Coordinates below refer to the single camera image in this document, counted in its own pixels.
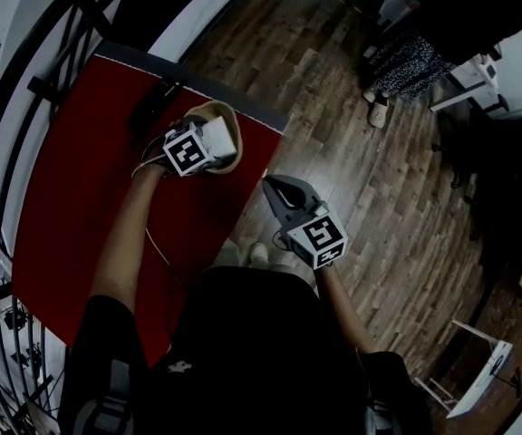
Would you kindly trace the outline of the person's left forearm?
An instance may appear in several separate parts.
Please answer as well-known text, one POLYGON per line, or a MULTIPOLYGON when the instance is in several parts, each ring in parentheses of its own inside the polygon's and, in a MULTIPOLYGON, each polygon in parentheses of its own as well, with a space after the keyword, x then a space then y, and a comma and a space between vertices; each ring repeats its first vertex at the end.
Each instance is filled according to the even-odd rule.
POLYGON ((135 310, 150 205, 166 172, 149 164, 134 173, 101 252, 90 296, 108 296, 135 310))

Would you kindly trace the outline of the small white box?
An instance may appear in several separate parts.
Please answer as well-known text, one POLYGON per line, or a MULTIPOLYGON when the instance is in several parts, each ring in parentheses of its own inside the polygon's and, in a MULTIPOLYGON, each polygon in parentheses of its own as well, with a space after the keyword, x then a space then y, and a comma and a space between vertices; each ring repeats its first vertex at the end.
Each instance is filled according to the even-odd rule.
POLYGON ((201 130, 202 140, 209 155, 214 159, 224 160, 237 154, 237 146, 223 117, 219 116, 206 122, 201 130))

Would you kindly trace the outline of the white platform edge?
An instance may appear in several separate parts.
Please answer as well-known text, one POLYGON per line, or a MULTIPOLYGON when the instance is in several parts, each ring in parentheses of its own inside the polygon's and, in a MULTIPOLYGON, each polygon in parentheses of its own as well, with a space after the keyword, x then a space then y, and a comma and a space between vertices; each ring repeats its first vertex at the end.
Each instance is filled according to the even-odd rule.
POLYGON ((148 53, 178 63, 231 0, 191 0, 166 27, 148 53))

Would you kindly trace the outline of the black office chair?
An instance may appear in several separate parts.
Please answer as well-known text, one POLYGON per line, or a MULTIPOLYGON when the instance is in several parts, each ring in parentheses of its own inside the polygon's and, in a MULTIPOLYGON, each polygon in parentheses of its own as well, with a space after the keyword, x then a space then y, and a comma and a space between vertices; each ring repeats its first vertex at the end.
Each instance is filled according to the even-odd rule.
POLYGON ((475 241, 486 234, 505 235, 522 229, 522 116, 493 119, 473 108, 466 121, 441 111, 437 116, 440 141, 431 145, 452 167, 454 189, 475 177, 470 206, 475 241))

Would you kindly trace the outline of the white folding stand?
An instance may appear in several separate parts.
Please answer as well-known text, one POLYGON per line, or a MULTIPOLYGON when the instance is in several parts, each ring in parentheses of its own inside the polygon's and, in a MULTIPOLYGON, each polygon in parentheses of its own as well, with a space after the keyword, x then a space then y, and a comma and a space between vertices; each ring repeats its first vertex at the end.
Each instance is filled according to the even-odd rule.
POLYGON ((463 414, 470 412, 482 398, 483 394, 488 390, 490 384, 494 380, 501 381, 506 385, 510 386, 516 394, 516 398, 522 397, 522 381, 520 369, 516 368, 509 380, 504 379, 499 375, 504 364, 506 363, 511 351, 513 344, 499 340, 493 336, 488 335, 480 331, 479 329, 464 324, 456 319, 452 319, 451 322, 458 328, 461 328, 470 334, 477 336, 478 338, 486 341, 489 345, 490 355, 484 362, 484 365, 480 369, 478 375, 472 381, 472 384, 466 389, 464 394, 457 398, 444 387, 442 387, 433 378, 430 378, 432 385, 438 389, 442 395, 446 396, 447 399, 443 400, 439 394, 437 394, 431 387, 429 387, 419 377, 415 378, 415 382, 427 392, 431 398, 436 401, 442 408, 447 412, 446 418, 453 419, 463 414))

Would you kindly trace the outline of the round woven basket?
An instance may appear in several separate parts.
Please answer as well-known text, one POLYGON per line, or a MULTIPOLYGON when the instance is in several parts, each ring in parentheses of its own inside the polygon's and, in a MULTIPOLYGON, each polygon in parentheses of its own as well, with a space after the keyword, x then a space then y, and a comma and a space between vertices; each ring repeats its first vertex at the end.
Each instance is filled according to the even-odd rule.
POLYGON ((243 156, 243 141, 235 110, 222 101, 207 101, 197 107, 191 108, 184 117, 190 114, 202 116, 208 121, 219 116, 224 118, 231 137, 237 146, 237 154, 228 159, 214 159, 212 157, 213 160, 205 167, 205 171, 216 175, 226 175, 232 172, 237 167, 243 156))

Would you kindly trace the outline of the black flat device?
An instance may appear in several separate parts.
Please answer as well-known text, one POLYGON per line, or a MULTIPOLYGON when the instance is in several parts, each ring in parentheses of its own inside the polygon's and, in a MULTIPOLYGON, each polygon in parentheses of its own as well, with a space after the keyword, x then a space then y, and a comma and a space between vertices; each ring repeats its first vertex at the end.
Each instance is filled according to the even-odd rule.
POLYGON ((131 132, 141 136, 178 98, 187 82, 169 77, 160 78, 133 108, 128 125, 131 132))

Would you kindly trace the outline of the black metal railing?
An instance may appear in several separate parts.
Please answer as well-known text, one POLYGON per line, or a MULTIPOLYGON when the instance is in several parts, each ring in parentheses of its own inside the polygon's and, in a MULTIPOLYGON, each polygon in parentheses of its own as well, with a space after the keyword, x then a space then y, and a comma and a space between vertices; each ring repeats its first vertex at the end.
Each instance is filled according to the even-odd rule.
MULTIPOLYGON (((94 0, 111 18, 120 0, 94 0)), ((187 6, 192 0, 180 0, 187 6)), ((23 201, 28 173, 19 169, 22 156, 34 158, 27 146, 28 135, 46 131, 60 101, 52 93, 65 94, 75 76, 82 71, 92 49, 103 37, 79 6, 80 0, 20 0, 14 21, 25 23, 27 31, 18 36, 19 44, 9 54, 0 55, 0 406, 5 428, 14 435, 32 435, 34 427, 24 407, 24 398, 15 385, 25 391, 37 388, 28 383, 25 371, 7 357, 4 343, 1 303, 17 300, 11 292, 11 272, 1 262, 13 250, 12 230, 5 222, 18 222, 16 209, 23 201)))

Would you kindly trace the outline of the person's white shoe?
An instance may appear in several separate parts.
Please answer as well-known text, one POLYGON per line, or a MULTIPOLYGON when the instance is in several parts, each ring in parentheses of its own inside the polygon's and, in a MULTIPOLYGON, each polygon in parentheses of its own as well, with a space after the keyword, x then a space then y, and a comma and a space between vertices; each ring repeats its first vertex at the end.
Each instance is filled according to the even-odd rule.
POLYGON ((268 263, 268 249, 265 244, 255 242, 249 250, 249 264, 251 266, 266 265, 268 263))

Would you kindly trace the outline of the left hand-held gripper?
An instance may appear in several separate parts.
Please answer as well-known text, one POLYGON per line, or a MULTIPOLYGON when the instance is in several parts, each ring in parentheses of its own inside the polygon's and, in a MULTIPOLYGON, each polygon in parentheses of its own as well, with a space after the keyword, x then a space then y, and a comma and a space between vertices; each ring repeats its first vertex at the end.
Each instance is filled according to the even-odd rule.
POLYGON ((199 172, 212 162, 212 154, 202 134, 207 123, 202 116, 190 114, 183 118, 182 125, 164 135, 165 155, 181 177, 199 172))

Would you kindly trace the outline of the red tablecloth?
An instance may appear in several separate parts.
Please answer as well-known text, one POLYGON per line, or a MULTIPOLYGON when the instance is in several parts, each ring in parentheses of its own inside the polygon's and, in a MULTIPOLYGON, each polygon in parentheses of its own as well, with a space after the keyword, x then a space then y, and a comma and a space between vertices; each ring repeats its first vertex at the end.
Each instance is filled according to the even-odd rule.
MULTIPOLYGON (((160 77, 93 56, 54 118, 29 180, 14 245, 13 291, 72 343, 103 244, 150 139, 209 101, 185 87, 139 137, 133 108, 160 77)), ((169 349, 189 288, 215 260, 281 136, 237 112, 243 157, 226 175, 170 176, 151 204, 136 321, 149 363, 169 349)))

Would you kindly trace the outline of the person's black shirt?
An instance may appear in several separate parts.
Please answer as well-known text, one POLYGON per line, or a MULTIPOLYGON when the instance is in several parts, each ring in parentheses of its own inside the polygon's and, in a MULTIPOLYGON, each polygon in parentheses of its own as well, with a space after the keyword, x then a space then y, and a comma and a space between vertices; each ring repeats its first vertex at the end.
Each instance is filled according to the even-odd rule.
POLYGON ((203 273, 170 349, 148 363, 132 312, 89 299, 66 367, 62 435, 431 435, 396 353, 358 355, 301 278, 203 273))

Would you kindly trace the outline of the person's light trouser leg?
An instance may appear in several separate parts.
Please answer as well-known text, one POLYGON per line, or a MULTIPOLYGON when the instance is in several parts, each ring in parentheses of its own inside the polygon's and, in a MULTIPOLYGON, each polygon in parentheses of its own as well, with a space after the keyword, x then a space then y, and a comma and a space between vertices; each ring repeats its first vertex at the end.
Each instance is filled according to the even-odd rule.
POLYGON ((239 246, 230 239, 227 239, 221 247, 212 267, 246 267, 285 274, 292 274, 294 272, 291 267, 272 263, 269 258, 266 265, 251 266, 249 264, 249 250, 250 248, 247 254, 242 256, 239 246))

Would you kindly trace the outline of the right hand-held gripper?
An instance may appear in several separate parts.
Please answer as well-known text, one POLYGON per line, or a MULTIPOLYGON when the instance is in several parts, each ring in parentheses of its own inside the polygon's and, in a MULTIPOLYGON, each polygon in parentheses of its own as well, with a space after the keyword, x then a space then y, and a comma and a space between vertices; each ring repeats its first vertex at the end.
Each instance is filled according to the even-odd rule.
POLYGON ((263 178, 262 190, 281 224, 284 245, 312 270, 330 265, 345 253, 348 237, 340 219, 320 201, 309 183, 286 175, 269 175, 263 178))

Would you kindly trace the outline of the white desk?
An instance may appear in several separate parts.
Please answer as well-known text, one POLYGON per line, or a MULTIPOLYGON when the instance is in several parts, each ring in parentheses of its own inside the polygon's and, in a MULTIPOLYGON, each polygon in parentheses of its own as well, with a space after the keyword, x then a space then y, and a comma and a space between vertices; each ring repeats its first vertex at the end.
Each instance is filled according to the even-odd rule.
POLYGON ((429 110, 438 112, 463 101, 476 100, 479 96, 488 96, 493 102, 488 107, 482 108, 486 114, 498 110, 509 112, 508 101, 499 92, 499 87, 493 89, 478 69, 478 64, 485 55, 488 54, 476 55, 448 74, 447 79, 459 91, 453 96, 435 101, 429 106, 429 110))

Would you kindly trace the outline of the person's right forearm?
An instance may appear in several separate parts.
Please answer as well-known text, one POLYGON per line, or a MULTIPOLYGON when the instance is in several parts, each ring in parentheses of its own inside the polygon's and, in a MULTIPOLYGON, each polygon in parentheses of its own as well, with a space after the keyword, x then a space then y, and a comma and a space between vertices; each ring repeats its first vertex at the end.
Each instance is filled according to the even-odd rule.
POLYGON ((334 265, 314 271, 319 297, 326 302, 345 341, 358 353, 376 352, 373 339, 357 314, 334 265))

